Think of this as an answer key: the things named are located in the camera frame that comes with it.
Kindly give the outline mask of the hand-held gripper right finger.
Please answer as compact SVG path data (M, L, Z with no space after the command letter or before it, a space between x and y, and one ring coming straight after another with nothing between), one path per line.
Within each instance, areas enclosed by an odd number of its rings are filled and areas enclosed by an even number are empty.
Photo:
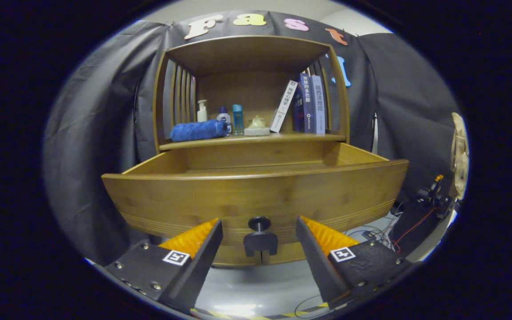
M331 309L374 299L412 267L376 240L360 243L307 217L297 219L296 236L320 296Z

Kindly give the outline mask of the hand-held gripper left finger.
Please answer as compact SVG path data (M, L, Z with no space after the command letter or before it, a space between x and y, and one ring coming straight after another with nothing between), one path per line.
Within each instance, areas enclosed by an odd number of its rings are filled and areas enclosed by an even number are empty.
M148 235L108 264L94 267L146 301L189 312L223 238L222 221L201 223L167 241Z

